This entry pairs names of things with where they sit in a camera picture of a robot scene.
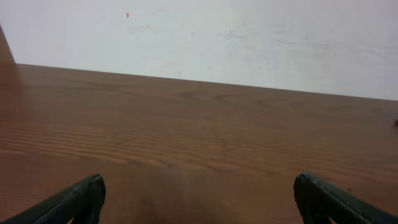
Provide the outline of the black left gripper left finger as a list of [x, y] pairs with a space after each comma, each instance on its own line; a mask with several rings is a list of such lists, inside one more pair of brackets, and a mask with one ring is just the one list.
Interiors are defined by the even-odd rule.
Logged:
[[93, 174], [2, 224], [98, 224], [105, 196], [103, 177]]

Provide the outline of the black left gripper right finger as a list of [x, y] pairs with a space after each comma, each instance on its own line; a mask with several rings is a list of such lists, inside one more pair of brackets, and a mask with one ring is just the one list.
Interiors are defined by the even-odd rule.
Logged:
[[397, 217], [308, 172], [294, 182], [294, 199], [305, 224], [396, 224]]

